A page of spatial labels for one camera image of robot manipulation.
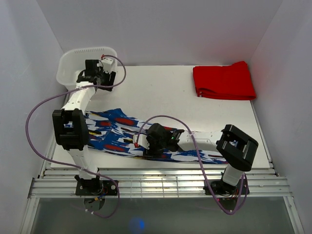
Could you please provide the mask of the blue patterned trousers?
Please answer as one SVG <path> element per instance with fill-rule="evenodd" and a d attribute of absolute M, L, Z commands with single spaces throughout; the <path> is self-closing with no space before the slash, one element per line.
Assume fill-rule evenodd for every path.
<path fill-rule="evenodd" d="M 89 131 L 88 147 L 97 151 L 152 161 L 193 163 L 200 158 L 204 164 L 226 163 L 219 152 L 207 150 L 199 150 L 197 155 L 195 149 L 167 148 L 153 156 L 141 144 L 152 123 L 144 124 L 144 121 L 126 115 L 120 108 L 104 112 L 86 111 L 84 119 Z"/>

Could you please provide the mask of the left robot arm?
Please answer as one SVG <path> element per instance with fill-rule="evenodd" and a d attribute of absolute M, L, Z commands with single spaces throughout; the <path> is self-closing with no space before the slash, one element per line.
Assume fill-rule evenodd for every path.
<path fill-rule="evenodd" d="M 111 91 L 116 73 L 113 71 L 115 61 L 111 58 L 87 59 L 85 69 L 76 81 L 76 92 L 73 92 L 68 102 L 60 110 L 52 113 L 56 142 L 72 157 L 75 165 L 79 166 L 79 174 L 75 179 L 80 188 L 92 195 L 104 193 L 103 182 L 99 179 L 98 167 L 89 156 L 89 132 L 84 118 L 85 110 L 97 87 L 105 86 Z"/>

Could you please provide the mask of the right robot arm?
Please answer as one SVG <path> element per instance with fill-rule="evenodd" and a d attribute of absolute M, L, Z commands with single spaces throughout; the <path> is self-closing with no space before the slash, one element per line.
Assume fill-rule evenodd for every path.
<path fill-rule="evenodd" d="M 173 153 L 215 153 L 228 163 L 220 180 L 205 184 L 206 194 L 232 194 L 237 191 L 244 172 L 252 168 L 258 142 L 237 128 L 227 124 L 220 132 L 192 132 L 182 129 L 169 130 L 155 123 L 145 134 L 134 140 L 144 148 L 143 154 L 159 158 L 166 150 Z"/>

